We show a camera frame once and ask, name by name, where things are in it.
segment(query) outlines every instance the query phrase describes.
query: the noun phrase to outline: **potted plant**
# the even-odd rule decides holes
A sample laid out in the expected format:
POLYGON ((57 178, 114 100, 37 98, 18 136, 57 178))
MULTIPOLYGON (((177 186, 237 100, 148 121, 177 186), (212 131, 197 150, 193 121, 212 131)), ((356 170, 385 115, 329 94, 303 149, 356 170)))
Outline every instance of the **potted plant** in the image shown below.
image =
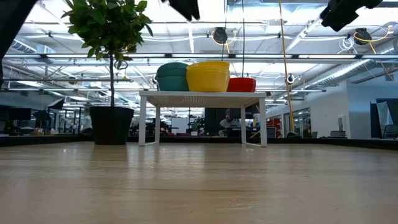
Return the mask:
POLYGON ((129 52, 135 52, 137 44, 144 40, 140 31, 152 21, 143 14, 147 1, 134 0, 66 0, 71 11, 69 16, 72 26, 70 34, 79 35, 84 43, 82 48, 91 47, 87 57, 109 59, 111 75, 111 106, 90 108, 95 144, 125 144, 134 110, 114 106, 114 68, 125 69, 129 52))

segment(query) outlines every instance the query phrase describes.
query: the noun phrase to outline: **person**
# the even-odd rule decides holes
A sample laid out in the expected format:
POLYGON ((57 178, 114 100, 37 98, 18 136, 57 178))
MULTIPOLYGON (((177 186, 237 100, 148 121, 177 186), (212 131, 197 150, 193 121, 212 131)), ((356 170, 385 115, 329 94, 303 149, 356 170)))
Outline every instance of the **person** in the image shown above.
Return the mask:
MULTIPOLYGON (((225 129, 226 129, 226 128, 230 128, 230 127, 237 127, 237 128, 240 128, 240 127, 241 127, 240 121, 239 121, 238 119, 232 118, 232 117, 230 116, 229 109, 225 111, 225 119, 223 119, 222 121, 220 121, 220 125, 221 125, 223 128, 225 128, 225 129)), ((224 130, 220 130, 220 131, 218 132, 218 135, 219 135, 220 137, 224 137, 224 131, 225 131, 225 129, 224 129, 224 130)))

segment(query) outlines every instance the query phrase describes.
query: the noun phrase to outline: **white table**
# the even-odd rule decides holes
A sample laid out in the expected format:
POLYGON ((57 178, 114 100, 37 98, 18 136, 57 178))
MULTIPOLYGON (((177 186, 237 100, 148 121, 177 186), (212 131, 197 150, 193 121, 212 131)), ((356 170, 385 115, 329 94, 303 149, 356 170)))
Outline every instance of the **white table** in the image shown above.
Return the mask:
MULTIPOLYGON (((204 93, 192 91, 140 91, 141 107, 138 145, 159 143, 161 107, 240 108, 241 127, 246 127, 246 107, 260 104, 261 144, 267 146, 266 93, 204 93), (145 143, 147 102, 156 107, 155 142, 145 143)), ((246 128, 242 128, 242 144, 246 142, 246 128)))

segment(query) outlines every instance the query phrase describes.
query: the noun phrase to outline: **wooden floor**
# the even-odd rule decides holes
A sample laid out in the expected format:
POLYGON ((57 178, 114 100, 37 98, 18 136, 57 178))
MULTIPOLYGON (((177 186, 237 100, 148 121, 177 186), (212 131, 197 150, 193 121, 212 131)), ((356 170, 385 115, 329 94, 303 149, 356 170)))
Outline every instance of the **wooden floor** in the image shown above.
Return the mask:
POLYGON ((398 153, 92 142, 0 148, 0 223, 398 223, 398 153))

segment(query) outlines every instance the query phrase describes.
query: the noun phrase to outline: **teal bowl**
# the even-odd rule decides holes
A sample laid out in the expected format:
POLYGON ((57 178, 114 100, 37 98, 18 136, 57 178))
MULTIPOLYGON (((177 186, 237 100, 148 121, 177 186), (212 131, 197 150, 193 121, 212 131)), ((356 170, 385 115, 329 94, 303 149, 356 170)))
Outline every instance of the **teal bowl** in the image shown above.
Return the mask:
POLYGON ((163 77, 185 77, 187 75, 187 64, 174 62, 167 63, 159 67, 157 70, 157 78, 163 77))
POLYGON ((160 91, 189 91, 187 78, 185 77, 162 77, 157 79, 160 91))

